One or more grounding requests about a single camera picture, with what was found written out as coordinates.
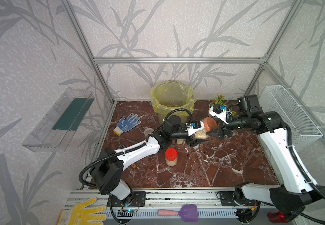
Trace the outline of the red black handheld tool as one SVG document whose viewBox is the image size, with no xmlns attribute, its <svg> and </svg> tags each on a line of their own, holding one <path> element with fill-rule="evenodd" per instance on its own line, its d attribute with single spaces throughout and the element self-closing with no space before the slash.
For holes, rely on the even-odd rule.
<svg viewBox="0 0 325 225">
<path fill-rule="evenodd" d="M 268 212 L 267 218 L 273 224 L 289 223 L 298 217 L 296 212 L 283 213 L 275 207 L 275 211 Z"/>
</svg>

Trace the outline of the potted artificial flower plant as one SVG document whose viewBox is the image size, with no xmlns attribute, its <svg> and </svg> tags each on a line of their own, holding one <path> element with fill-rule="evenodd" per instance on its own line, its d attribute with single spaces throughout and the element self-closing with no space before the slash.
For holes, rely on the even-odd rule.
<svg viewBox="0 0 325 225">
<path fill-rule="evenodd" d="M 217 104 L 220 104 L 222 106 L 224 103 L 225 103 L 225 96 L 217 95 L 217 97 L 212 99 L 211 103 L 209 104 L 209 108 L 211 108 Z M 229 106 L 226 106 L 226 107 L 229 108 L 229 110 L 231 111 L 233 116 L 237 115 L 236 111 L 232 110 L 231 107 L 229 107 Z"/>
</svg>

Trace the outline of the blue dotted white work glove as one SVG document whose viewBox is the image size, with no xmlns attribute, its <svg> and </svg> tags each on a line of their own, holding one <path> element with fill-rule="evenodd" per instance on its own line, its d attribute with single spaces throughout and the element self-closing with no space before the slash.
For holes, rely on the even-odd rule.
<svg viewBox="0 0 325 225">
<path fill-rule="evenodd" d="M 123 116 L 119 120 L 113 132 L 116 135 L 121 136 L 124 132 L 130 131 L 139 124 L 141 124 L 140 117 L 137 114 L 131 113 L 128 117 Z"/>
</svg>

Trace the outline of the blue wooden-handled garden fork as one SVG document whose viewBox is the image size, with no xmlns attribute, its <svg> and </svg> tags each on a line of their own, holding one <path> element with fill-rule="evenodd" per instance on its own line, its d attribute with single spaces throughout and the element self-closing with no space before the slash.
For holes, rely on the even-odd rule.
<svg viewBox="0 0 325 225">
<path fill-rule="evenodd" d="M 123 153 L 122 155 L 118 156 L 118 160 L 123 161 L 123 171 L 126 170 L 131 164 L 133 164 L 132 161 L 132 151 L 134 148 L 136 148 L 138 144 L 124 148 L 121 150 Z"/>
</svg>

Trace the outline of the red-lidded oatmeal jar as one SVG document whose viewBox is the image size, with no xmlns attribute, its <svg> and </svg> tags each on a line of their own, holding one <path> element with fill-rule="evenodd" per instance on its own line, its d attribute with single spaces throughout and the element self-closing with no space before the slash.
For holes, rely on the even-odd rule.
<svg viewBox="0 0 325 225">
<path fill-rule="evenodd" d="M 165 152 L 165 162 L 168 166 L 173 167 L 177 164 L 177 150 L 174 148 L 169 148 Z"/>
</svg>

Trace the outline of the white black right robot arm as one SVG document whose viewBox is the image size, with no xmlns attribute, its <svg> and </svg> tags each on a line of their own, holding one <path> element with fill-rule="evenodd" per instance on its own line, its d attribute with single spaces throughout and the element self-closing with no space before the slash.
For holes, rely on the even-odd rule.
<svg viewBox="0 0 325 225">
<path fill-rule="evenodd" d="M 207 135 L 224 139 L 231 136 L 233 130 L 250 128 L 269 149 L 283 183 L 271 186 L 246 182 L 237 185 L 232 195 L 235 203 L 245 206 L 249 201 L 255 201 L 257 208 L 263 203 L 275 206 L 278 211 L 268 214 L 272 223 L 288 223 L 302 216 L 325 225 L 324 220 L 303 213 L 307 205 L 325 200 L 325 186 L 317 184 L 301 161 L 293 145 L 289 125 L 279 113 L 264 112 L 256 95 L 240 97 L 236 105 L 241 115 L 233 116 L 226 105 L 210 107 L 209 114 L 219 125 L 208 131 Z"/>
</svg>

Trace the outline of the clear plastic wall shelf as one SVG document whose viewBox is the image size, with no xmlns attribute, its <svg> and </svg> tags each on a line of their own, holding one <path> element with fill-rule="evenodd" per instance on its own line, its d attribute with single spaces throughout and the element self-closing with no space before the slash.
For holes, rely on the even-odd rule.
<svg viewBox="0 0 325 225">
<path fill-rule="evenodd" d="M 94 100 L 92 91 L 66 88 L 22 146 L 32 152 L 64 152 Z"/>
</svg>

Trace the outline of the small open oatmeal jar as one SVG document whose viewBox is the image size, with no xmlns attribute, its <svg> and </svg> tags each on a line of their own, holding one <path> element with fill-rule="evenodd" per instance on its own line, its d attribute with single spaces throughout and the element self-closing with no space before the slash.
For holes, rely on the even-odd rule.
<svg viewBox="0 0 325 225">
<path fill-rule="evenodd" d="M 176 144 L 178 144 L 178 145 L 184 144 L 184 139 L 177 139 Z"/>
</svg>

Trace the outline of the brown jar lid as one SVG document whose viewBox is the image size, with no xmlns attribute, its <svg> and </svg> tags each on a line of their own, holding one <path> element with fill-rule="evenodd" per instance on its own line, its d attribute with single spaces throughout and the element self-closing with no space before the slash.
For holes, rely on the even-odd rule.
<svg viewBox="0 0 325 225">
<path fill-rule="evenodd" d="M 216 123 L 216 121 L 211 118 L 211 117 L 206 117 L 205 119 L 202 120 L 203 124 L 204 124 L 204 130 L 206 132 L 212 131 L 214 129 L 218 128 L 218 124 Z"/>
</svg>

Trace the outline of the yellow dotted glove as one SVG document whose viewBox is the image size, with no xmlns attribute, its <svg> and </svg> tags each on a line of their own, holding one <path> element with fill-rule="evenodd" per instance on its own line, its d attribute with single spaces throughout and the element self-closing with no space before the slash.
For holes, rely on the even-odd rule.
<svg viewBox="0 0 325 225">
<path fill-rule="evenodd" d="M 85 202 L 75 205 L 68 210 L 62 210 L 57 225 L 103 225 L 107 219 L 104 213 L 106 205 L 91 207 L 97 201 L 93 197 Z"/>
</svg>

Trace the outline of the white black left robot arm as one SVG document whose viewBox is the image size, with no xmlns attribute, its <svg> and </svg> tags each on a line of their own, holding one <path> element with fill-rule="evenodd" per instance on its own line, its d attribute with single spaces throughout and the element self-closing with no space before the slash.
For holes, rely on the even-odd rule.
<svg viewBox="0 0 325 225">
<path fill-rule="evenodd" d="M 122 204 L 129 205 L 133 200 L 133 190 L 121 179 L 123 171 L 147 156 L 167 150 L 173 140 L 190 140 L 203 129 L 204 124 L 194 121 L 188 110 L 173 110 L 144 141 L 116 151 L 103 151 L 98 160 L 82 169 L 79 182 L 97 188 L 101 195 L 116 197 Z"/>
</svg>

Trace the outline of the purple pink-handled scoop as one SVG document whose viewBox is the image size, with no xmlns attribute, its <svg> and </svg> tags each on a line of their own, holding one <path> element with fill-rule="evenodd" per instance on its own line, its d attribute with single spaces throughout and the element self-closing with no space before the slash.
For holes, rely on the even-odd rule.
<svg viewBox="0 0 325 225">
<path fill-rule="evenodd" d="M 194 204 L 184 205 L 179 211 L 173 210 L 158 210 L 158 216 L 160 217 L 171 217 L 180 216 L 184 222 L 198 222 L 198 208 Z"/>
</svg>

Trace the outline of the open glass jar with oatmeal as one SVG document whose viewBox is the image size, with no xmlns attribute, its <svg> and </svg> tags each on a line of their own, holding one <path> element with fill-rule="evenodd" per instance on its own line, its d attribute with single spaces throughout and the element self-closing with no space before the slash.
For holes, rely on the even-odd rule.
<svg viewBox="0 0 325 225">
<path fill-rule="evenodd" d="M 144 135 L 147 138 L 148 135 L 151 135 L 154 132 L 153 128 L 147 128 L 144 130 Z"/>
</svg>

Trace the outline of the brown-lidded oatmeal jar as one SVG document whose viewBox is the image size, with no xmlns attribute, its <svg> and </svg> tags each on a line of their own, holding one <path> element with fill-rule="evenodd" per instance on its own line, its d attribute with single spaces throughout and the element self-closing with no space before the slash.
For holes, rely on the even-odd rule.
<svg viewBox="0 0 325 225">
<path fill-rule="evenodd" d="M 209 138 L 209 135 L 206 134 L 205 129 L 202 129 L 202 130 L 198 130 L 196 133 L 194 133 L 194 137 L 195 137 L 195 139 L 206 140 Z"/>
</svg>

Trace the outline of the yellow plastic bin liner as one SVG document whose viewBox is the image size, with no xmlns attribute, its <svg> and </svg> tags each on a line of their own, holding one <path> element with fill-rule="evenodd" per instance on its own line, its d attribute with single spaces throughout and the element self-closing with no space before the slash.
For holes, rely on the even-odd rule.
<svg viewBox="0 0 325 225">
<path fill-rule="evenodd" d="M 168 81 L 154 86 L 150 90 L 150 97 L 154 112 L 160 117 L 165 117 L 178 108 L 193 112 L 196 102 L 194 89 L 177 81 Z"/>
</svg>

